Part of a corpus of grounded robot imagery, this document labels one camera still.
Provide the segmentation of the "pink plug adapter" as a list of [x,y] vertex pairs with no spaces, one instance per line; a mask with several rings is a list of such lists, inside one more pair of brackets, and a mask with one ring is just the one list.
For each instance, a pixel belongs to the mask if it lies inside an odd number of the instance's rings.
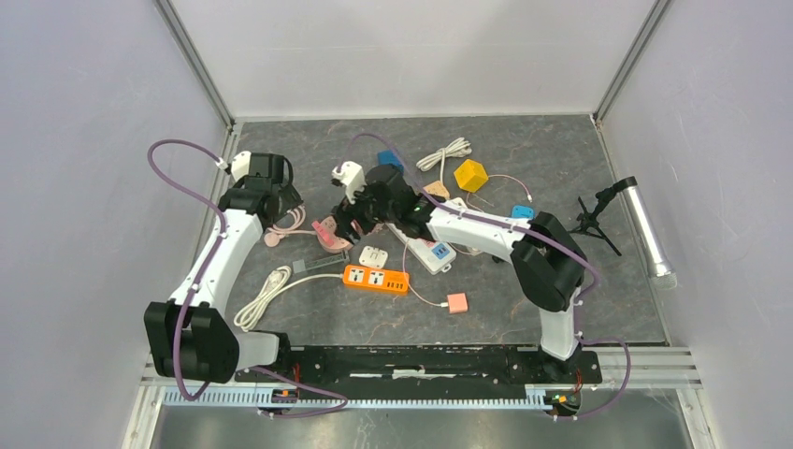
[[313,221],[311,226],[317,236],[317,239],[324,248],[329,248],[334,244],[332,233],[328,231],[327,227],[323,223],[319,221]]

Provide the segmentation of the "white plug adapter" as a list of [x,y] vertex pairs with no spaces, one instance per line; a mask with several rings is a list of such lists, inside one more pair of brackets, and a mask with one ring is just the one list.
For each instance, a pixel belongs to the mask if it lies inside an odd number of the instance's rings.
[[358,257],[358,262],[361,266],[367,268],[383,268],[388,260],[388,252],[386,250],[364,246]]

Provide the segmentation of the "orange power strip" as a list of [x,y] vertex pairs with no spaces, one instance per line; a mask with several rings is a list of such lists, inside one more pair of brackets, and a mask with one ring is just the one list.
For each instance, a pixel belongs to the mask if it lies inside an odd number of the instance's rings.
[[341,275],[342,283],[352,289],[388,295],[406,295],[410,275],[404,271],[348,265]]

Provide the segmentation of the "blue cube socket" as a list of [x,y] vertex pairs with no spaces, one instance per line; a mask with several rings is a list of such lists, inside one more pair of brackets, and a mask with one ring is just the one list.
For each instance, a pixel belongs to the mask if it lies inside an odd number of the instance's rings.
[[395,166],[401,173],[404,172],[404,166],[397,158],[396,154],[391,150],[380,151],[377,153],[377,162],[379,165],[392,165]]

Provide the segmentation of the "long white power strip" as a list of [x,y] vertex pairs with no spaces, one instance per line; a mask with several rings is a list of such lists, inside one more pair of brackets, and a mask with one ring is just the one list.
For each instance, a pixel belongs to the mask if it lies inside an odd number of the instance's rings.
[[432,275],[446,273],[457,257],[457,252],[442,241],[429,241],[407,237],[394,224],[386,225],[398,239],[406,244],[408,250],[421,262]]

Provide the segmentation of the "tan wooden cube socket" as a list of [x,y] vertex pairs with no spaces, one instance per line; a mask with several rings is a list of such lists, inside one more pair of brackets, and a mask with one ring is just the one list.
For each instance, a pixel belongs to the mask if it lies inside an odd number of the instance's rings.
[[433,181],[427,184],[424,187],[424,190],[433,196],[440,196],[445,200],[449,200],[451,198],[449,190],[446,188],[446,186],[443,184],[442,181]]

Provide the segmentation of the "pink charger plug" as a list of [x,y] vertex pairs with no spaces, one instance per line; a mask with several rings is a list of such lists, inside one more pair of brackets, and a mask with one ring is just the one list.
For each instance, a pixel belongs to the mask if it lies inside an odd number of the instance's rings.
[[464,313],[469,310],[469,302],[465,293],[448,295],[446,304],[450,314]]

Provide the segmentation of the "yellow cube socket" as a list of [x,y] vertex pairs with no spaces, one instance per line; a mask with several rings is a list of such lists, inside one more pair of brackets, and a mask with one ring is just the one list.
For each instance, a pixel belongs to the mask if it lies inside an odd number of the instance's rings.
[[461,190],[476,193],[489,181],[489,176],[481,163],[466,159],[454,171],[454,179]]

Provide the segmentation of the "light blue plug adapter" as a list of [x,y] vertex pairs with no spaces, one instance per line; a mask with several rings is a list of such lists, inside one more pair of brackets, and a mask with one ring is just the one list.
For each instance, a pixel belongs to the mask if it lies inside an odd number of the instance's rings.
[[533,220],[536,212],[533,208],[525,205],[515,205],[512,207],[512,218]]

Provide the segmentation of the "small white power strip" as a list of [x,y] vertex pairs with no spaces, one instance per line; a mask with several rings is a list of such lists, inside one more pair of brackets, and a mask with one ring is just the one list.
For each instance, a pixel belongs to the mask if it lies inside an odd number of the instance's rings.
[[450,207],[455,208],[456,210],[468,210],[469,205],[462,197],[453,197],[447,201]]

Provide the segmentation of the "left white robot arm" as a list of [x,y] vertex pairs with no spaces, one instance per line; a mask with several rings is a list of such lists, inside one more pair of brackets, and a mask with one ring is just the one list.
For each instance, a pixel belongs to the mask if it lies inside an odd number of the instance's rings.
[[209,241],[182,284],[164,302],[153,301],[144,326],[156,372],[210,383],[226,383],[257,366],[271,381],[293,371],[285,337],[244,332],[225,318],[233,285],[265,230],[303,202],[294,169],[283,155],[244,152],[230,167],[233,184],[213,203],[216,221]]

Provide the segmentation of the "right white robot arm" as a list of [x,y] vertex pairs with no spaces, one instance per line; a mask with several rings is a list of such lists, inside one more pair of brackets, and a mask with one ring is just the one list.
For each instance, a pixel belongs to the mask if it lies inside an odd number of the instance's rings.
[[394,165],[365,171],[343,162],[331,177],[344,194],[332,211],[338,237],[356,243],[376,225],[392,225],[410,239],[467,246],[511,264],[524,296],[541,313],[542,374],[563,382],[577,370],[582,343],[573,302],[584,291],[584,275],[594,283],[599,275],[554,215],[528,220],[467,209],[415,190]]

